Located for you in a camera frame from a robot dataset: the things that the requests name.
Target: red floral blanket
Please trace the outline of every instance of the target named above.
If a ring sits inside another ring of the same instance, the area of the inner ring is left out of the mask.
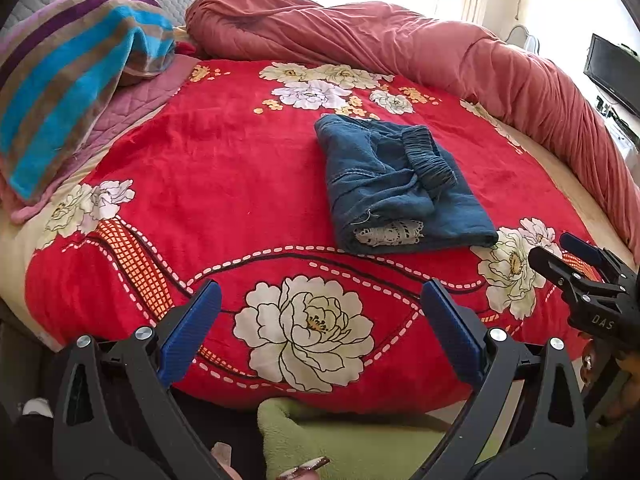
[[[215,279],[223,311],[179,387],[227,406],[286,394],[329,410],[425,412],[463,399],[418,306],[431,276],[488,326],[527,342],[561,337],[575,357],[568,309],[527,253],[561,254],[561,232],[588,232],[532,156],[474,111],[347,66],[200,63],[57,206],[28,270],[30,311],[63,343],[123,338]],[[498,243],[338,250],[313,128],[322,113],[427,124],[499,226]]]

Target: beige bed sheet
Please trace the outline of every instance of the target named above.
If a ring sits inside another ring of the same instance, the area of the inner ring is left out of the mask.
[[[126,131],[149,120],[160,109],[158,108],[158,110],[149,113]],[[555,156],[526,135],[498,121],[492,120],[492,123],[503,128],[504,132],[517,140],[545,168],[548,175],[556,183],[556,186],[571,201],[596,244],[599,247],[610,249],[625,263],[636,268],[631,252],[622,243],[607,216],[587,190],[578,182],[574,174]],[[55,205],[70,192],[73,186],[78,184],[96,167],[107,153],[110,145],[105,146],[100,153],[95,155],[82,169],[60,186],[51,198],[49,205],[25,225],[21,227],[12,225],[8,216],[4,212],[0,212],[0,297],[4,299],[9,308],[27,327],[52,349],[58,349],[58,343],[47,335],[43,328],[31,317],[24,301],[27,267],[36,248],[38,238],[44,231],[44,225],[49,220]]]

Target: pink comforter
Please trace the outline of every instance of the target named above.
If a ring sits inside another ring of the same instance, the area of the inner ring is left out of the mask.
[[[213,57],[348,64],[480,102],[567,164],[640,261],[640,190],[571,78],[482,27],[367,2],[196,0],[187,31]]]

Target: green fleece blanket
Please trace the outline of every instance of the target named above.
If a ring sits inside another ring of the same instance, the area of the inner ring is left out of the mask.
[[[322,480],[398,480],[410,478],[447,431],[429,415],[334,415],[293,399],[265,400],[258,409],[264,436],[267,478],[319,456],[331,463]],[[495,455],[489,441],[481,460]]]

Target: pillow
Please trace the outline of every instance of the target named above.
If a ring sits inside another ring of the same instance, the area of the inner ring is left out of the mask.
[[[38,201],[116,87],[163,72],[174,30],[155,0],[56,0],[0,44],[0,174]]]

